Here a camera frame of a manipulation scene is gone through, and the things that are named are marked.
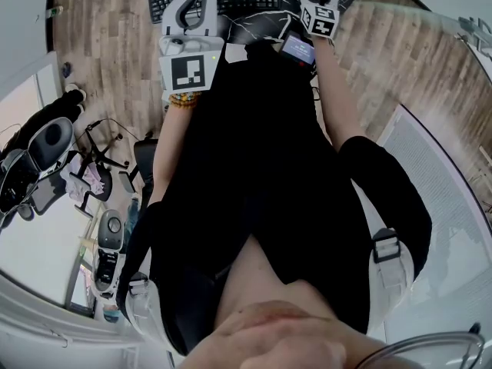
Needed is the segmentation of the pink and white clothes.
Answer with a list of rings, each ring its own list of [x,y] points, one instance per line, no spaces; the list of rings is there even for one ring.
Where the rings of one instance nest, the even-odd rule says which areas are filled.
[[[66,193],[74,201],[82,202],[88,192],[96,195],[104,193],[105,184],[94,162],[88,165],[81,178],[73,172],[71,164],[61,170],[61,177],[65,181]]]

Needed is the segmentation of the person's right forearm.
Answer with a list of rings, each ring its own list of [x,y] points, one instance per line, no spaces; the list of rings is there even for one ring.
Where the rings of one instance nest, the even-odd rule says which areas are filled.
[[[312,38],[317,68],[321,110],[328,137],[336,151],[350,138],[364,137],[357,103],[346,76],[339,67],[328,38]]]

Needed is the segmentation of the clear-rimmed glasses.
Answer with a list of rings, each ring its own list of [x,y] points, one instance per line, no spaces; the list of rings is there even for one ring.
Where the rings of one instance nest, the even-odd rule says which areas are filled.
[[[474,369],[486,341],[475,323],[469,331],[424,334],[388,345],[355,369]]]

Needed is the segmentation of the grey metal bracket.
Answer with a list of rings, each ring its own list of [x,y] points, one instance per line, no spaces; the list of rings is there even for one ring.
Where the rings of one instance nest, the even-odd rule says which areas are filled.
[[[459,17],[461,28],[469,35],[470,43],[483,55],[492,58],[492,25],[482,18]]]

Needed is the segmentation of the black padded headset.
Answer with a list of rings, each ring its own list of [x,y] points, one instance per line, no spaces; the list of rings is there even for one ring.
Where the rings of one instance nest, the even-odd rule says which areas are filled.
[[[28,153],[39,171],[48,170],[70,147],[74,134],[68,118],[51,120],[28,143]]]

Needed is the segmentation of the black mesh office chair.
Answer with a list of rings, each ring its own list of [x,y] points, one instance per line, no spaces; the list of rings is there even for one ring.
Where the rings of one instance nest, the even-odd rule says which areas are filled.
[[[141,210],[145,210],[148,206],[151,194],[153,192],[154,180],[153,180],[153,162],[155,156],[155,150],[157,148],[158,140],[147,138],[142,141],[138,141],[134,145],[134,156],[136,161],[136,167],[140,174],[144,187],[142,189],[142,202]]]

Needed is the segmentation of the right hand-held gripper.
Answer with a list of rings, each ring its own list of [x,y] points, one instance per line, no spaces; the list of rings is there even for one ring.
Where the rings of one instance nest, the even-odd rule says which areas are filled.
[[[301,24],[309,35],[332,39],[337,30],[340,12],[338,0],[299,0],[301,6]]]

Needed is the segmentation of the small black screen device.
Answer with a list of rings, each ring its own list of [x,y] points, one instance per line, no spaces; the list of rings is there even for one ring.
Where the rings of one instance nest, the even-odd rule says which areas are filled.
[[[312,42],[296,32],[287,33],[279,53],[301,67],[314,67],[315,53]]]

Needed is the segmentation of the black swivel chair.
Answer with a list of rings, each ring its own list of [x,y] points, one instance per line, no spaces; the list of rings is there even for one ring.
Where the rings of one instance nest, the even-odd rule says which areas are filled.
[[[61,171],[68,164],[72,165],[73,172],[81,178],[88,165],[94,162],[97,165],[102,182],[105,184],[103,194],[96,195],[88,192],[84,195],[82,202],[76,201],[75,209],[77,211],[87,218],[92,218],[92,215],[87,210],[89,198],[93,197],[100,202],[106,202],[109,199],[113,188],[111,168],[116,167],[125,171],[128,169],[129,162],[120,163],[106,156],[112,145],[123,139],[123,135],[120,133],[111,138],[102,150],[98,148],[91,136],[91,132],[102,122],[101,119],[94,121],[87,125],[84,130],[84,136],[87,137],[90,143],[89,149],[84,148],[82,151],[68,150],[62,160],[57,161],[53,169],[40,179],[32,195],[27,200],[27,205],[30,206],[33,214],[43,215],[58,199],[67,194]]]

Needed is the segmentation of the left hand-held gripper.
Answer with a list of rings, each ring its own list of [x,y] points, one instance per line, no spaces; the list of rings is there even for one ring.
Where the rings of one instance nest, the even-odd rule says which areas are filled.
[[[217,35],[217,0],[201,0],[198,19],[186,15],[197,0],[172,0],[161,19],[159,64],[164,93],[207,91],[211,88],[224,40]]]

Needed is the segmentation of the person's left forearm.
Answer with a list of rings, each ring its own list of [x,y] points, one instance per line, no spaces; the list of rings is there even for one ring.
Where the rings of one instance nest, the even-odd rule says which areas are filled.
[[[200,91],[169,96],[168,110],[158,138],[153,162],[154,187],[149,204],[161,201],[171,183]]]

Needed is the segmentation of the person's black clothing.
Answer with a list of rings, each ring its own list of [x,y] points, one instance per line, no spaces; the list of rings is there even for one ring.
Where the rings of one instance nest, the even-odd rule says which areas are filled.
[[[156,283],[165,321],[198,296],[192,275],[222,280],[212,332],[231,266],[254,236],[283,284],[306,281],[338,320],[367,335],[373,234],[354,185],[407,246],[414,281],[427,261],[431,217],[401,164],[366,135],[335,150],[320,94],[298,66],[267,42],[246,52],[244,61],[219,61],[164,197],[138,219],[118,306],[126,317],[137,272]]]

